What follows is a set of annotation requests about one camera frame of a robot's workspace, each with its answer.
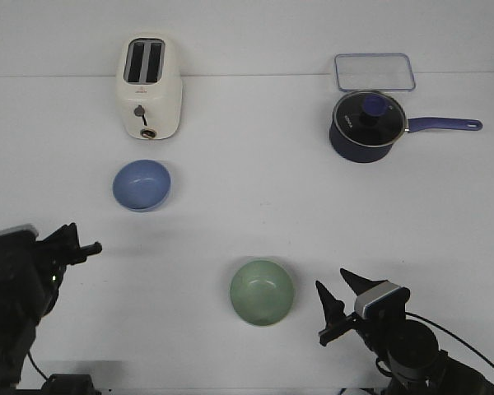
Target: saucepan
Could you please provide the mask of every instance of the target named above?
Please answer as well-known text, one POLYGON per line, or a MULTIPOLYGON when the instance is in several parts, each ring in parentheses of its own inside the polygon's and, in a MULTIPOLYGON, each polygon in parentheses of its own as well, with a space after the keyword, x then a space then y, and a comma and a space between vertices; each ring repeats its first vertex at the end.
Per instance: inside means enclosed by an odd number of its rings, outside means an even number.
POLYGON ((481 130, 481 121, 460 118, 407 119, 401 105, 379 91, 354 91, 335 105, 329 140, 348 160, 371 163, 382 159, 406 132, 424 129, 481 130))

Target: blue handle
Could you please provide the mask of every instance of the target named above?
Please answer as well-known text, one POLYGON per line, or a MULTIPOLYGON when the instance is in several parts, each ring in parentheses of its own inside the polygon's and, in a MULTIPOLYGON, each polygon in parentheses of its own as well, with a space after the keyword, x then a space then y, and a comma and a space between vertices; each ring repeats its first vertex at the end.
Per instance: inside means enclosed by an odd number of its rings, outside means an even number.
POLYGON ((477 119, 458 118, 411 118, 408 120, 408 133, 424 129, 481 130, 483 124, 477 119))

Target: white toaster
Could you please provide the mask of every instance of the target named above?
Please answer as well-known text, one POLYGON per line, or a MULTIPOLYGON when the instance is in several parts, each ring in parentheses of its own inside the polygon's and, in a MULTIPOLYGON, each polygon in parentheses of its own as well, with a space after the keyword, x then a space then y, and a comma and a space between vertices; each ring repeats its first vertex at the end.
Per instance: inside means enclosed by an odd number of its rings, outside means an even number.
POLYGON ((175 47, 163 35, 132 37, 116 75, 117 100, 130 136, 162 139, 179 126, 183 83, 175 47))

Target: white wall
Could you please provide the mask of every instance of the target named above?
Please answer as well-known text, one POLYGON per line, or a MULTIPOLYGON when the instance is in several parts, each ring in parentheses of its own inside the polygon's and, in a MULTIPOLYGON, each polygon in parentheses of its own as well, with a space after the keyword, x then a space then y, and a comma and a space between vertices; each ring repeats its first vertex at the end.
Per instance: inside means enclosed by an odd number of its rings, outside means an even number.
POLYGON ((177 42, 184 75, 326 73, 347 52, 494 71, 494 0, 0 0, 0 76, 114 75, 147 30, 177 42))

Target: green bowl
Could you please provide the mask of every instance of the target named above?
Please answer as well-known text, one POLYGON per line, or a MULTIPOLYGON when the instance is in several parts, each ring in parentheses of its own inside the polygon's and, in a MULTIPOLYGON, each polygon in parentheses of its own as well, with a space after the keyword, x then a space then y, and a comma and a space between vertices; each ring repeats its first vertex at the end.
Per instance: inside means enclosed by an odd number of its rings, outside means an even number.
POLYGON ((230 295, 232 307, 244 321, 267 327, 289 313, 295 288, 282 267, 267 259, 256 259, 232 277, 230 295))

